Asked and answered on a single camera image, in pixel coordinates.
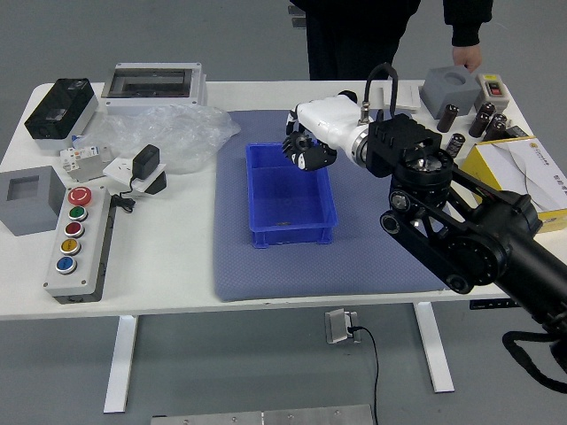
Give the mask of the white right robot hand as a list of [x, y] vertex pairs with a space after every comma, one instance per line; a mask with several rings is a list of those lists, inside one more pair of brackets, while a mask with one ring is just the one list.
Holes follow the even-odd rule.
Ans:
[[283, 154], [303, 171], [330, 166], [339, 151], [365, 167], [371, 122], [368, 109], [345, 93], [298, 104], [288, 113]]

